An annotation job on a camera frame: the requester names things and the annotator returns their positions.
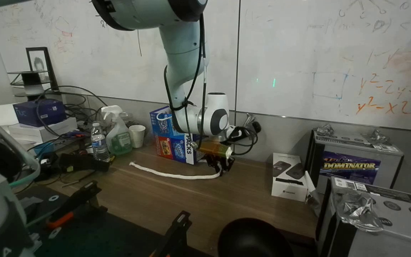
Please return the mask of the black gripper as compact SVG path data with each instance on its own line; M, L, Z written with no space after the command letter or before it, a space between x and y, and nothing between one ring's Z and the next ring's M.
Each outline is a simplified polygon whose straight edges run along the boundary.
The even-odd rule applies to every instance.
M226 175L231 170L234 160L233 159L221 159L221 157L211 157L209 165L220 175Z

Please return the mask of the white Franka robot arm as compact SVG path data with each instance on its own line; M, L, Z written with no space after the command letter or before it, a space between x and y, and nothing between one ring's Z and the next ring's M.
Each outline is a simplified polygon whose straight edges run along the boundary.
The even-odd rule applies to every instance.
M167 56L163 72L173 126L179 133L196 135L196 150L219 176L227 173L236 153L230 146L254 135L229 123L227 96L209 93L203 107L190 102L199 76L206 70L204 10L207 0L92 0L96 12L113 29L134 32L157 29Z

